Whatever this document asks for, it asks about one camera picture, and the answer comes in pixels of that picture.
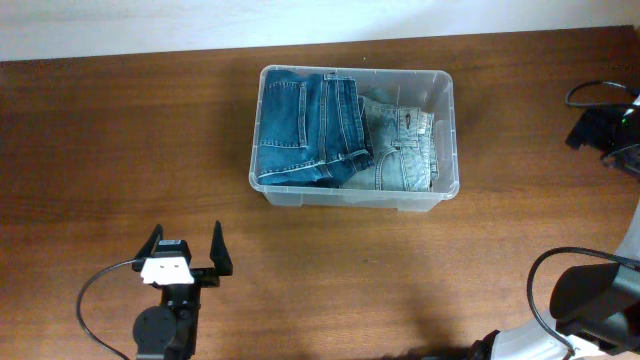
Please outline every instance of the cable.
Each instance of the cable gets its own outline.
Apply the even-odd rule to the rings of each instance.
[[[82,319],[82,313],[80,312],[80,304],[82,303],[82,297],[84,296],[84,293],[87,291],[89,286],[91,286],[91,284],[93,284],[96,280],[98,280],[102,275],[112,270],[115,270],[119,267],[129,265],[137,261],[141,261],[141,259],[132,259],[132,260],[123,261],[121,263],[117,263],[109,266],[108,268],[100,270],[97,274],[93,275],[89,280],[87,280],[87,282],[82,286],[82,288],[80,289],[80,292],[78,293],[78,299],[76,300],[76,318],[78,318],[78,322],[80,323],[80,327],[82,327],[82,330],[84,330],[84,332],[86,332],[87,335],[89,335],[91,340],[97,342],[103,348],[111,351],[112,353],[114,353],[116,356],[120,357],[123,360],[130,360],[130,359],[125,354],[107,345],[104,341],[100,340],[100,338],[98,338],[94,333],[92,333],[91,330],[89,330],[89,328],[87,327],[87,324],[85,324],[84,320]]]
[[[533,317],[536,318],[536,321],[538,321],[538,324],[540,324],[542,329],[544,329],[544,331],[546,331],[549,335],[551,335],[552,337],[554,337],[556,340],[558,340],[560,343],[564,344],[567,347],[568,353],[565,359],[569,359],[575,356],[576,354],[576,351],[573,348],[573,345],[571,345],[571,343],[565,337],[563,337],[557,331],[553,330],[551,327],[549,327],[549,325],[547,325],[547,323],[540,316],[540,313],[538,312],[538,309],[536,308],[536,305],[533,301],[533,278],[536,274],[536,271],[538,270],[538,267],[540,266],[540,264],[542,264],[542,262],[545,259],[557,254],[581,254],[581,255],[593,256],[593,257],[609,260],[612,262],[616,262],[622,266],[629,267],[632,269],[640,267],[640,261],[625,258],[622,256],[612,255],[602,251],[585,249],[580,247],[559,247],[559,248],[551,249],[545,252],[544,254],[540,255],[536,259],[536,261],[534,261],[533,265],[531,266],[531,270],[529,270],[529,276],[527,278],[527,301],[529,302],[529,308],[533,313]]]
[[[611,81],[596,80],[596,81],[589,81],[589,82],[586,82],[586,83],[582,83],[582,84],[574,87],[573,89],[569,90],[569,92],[567,93],[567,96],[564,99],[564,103],[567,106],[575,107],[575,108],[581,108],[581,109],[622,108],[622,109],[640,110],[640,105],[631,104],[631,103],[575,103],[575,102],[571,101],[571,97],[578,90],[581,90],[581,89],[584,89],[584,88],[590,87],[590,86],[596,86],[596,85],[608,85],[608,86],[611,86],[611,87],[617,87],[617,88],[624,89],[626,92],[628,92],[629,94],[631,94],[631,95],[633,95],[635,97],[640,96],[640,91],[638,91],[637,89],[634,89],[632,87],[629,87],[629,86],[626,86],[626,85],[622,85],[622,84],[618,84],[618,83],[614,83],[614,82],[611,82]]]

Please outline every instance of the clear plastic container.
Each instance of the clear plastic container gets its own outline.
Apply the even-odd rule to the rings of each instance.
[[[269,70],[289,70],[295,73],[350,76],[356,80],[358,92],[369,88],[382,88],[398,94],[398,105],[419,107],[435,114],[434,131],[439,176],[430,192],[329,189],[316,187],[260,185],[255,174],[260,131],[260,110],[264,81]],[[396,208],[404,211],[429,211],[442,200],[453,199],[460,189],[458,175],[458,147],[453,108],[453,80],[444,71],[437,70],[376,70],[345,69],[306,66],[270,65],[260,74],[258,107],[251,151],[249,183],[273,205],[302,206],[361,206]]]

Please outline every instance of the jeans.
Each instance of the jeans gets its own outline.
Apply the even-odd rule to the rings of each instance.
[[[437,177],[434,114],[360,97],[375,166],[354,175],[343,189],[429,191]]]
[[[267,73],[258,135],[258,183],[339,187],[373,165],[356,83],[332,74]]]

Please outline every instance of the black cable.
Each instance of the black cable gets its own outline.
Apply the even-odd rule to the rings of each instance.
[[[87,291],[89,286],[91,286],[91,284],[93,284],[96,280],[98,280],[102,275],[104,275],[104,274],[106,274],[106,273],[108,273],[108,272],[110,272],[112,270],[115,270],[115,269],[117,269],[119,267],[122,267],[122,266],[125,266],[125,265],[129,265],[131,263],[134,263],[134,262],[140,261],[140,260],[141,259],[127,260],[127,261],[123,261],[121,263],[117,263],[117,264],[109,266],[108,268],[100,270],[100,272],[98,272],[97,274],[93,275],[82,286],[82,288],[80,289],[80,292],[78,293],[78,299],[76,300],[76,317],[78,318],[78,322],[80,323],[80,327],[82,327],[82,330],[84,330],[84,332],[86,332],[87,335],[89,335],[91,340],[97,342],[103,348],[111,351],[112,353],[114,353],[116,356],[120,357],[123,360],[130,360],[130,359],[125,354],[123,354],[120,351],[118,351],[118,350],[112,348],[111,346],[107,345],[104,341],[100,340],[100,338],[98,338],[94,333],[92,333],[91,330],[89,330],[89,328],[87,327],[87,324],[85,324],[84,320],[82,319],[82,313],[80,312],[80,304],[82,303],[82,297],[84,296],[84,293]]]
[[[575,108],[581,108],[581,109],[611,109],[611,108],[622,108],[622,109],[634,109],[634,110],[640,110],[640,105],[636,105],[636,104],[632,104],[632,103],[575,103],[571,101],[571,97],[573,96],[573,94],[575,94],[578,90],[584,89],[586,87],[590,87],[590,86],[596,86],[596,85],[607,85],[607,86],[611,86],[611,87],[617,87],[617,88],[621,88],[624,89],[627,93],[638,97],[640,96],[640,91],[638,91],[637,89],[634,89],[632,87],[626,86],[626,85],[622,85],[622,84],[618,84],[618,83],[614,83],[611,81],[601,81],[601,80],[596,80],[596,81],[588,81],[586,83],[582,83],[576,87],[574,87],[573,89],[569,90],[569,92],[567,93],[567,96],[564,99],[564,103],[567,106],[571,106],[571,107],[575,107]]]
[[[564,338],[557,331],[549,327],[549,325],[547,325],[546,322],[544,322],[533,301],[533,278],[536,274],[536,271],[538,270],[538,267],[540,266],[540,264],[542,264],[542,262],[545,259],[557,254],[588,255],[588,256],[593,256],[593,257],[609,260],[612,262],[616,262],[620,265],[623,265],[625,267],[629,267],[632,269],[640,267],[640,261],[625,258],[622,256],[612,255],[602,251],[585,249],[580,247],[559,247],[559,248],[551,249],[545,252],[544,254],[540,255],[536,259],[536,261],[534,261],[533,265],[531,266],[531,270],[529,270],[529,276],[527,278],[527,301],[529,302],[529,308],[533,313],[533,317],[536,318],[536,321],[538,321],[538,324],[540,324],[542,329],[544,329],[544,331],[546,331],[549,335],[553,336],[556,340],[558,340],[560,343],[564,344],[567,347],[568,353],[565,359],[569,359],[576,354],[576,351],[573,348],[573,345],[571,345],[571,343],[566,338]]]

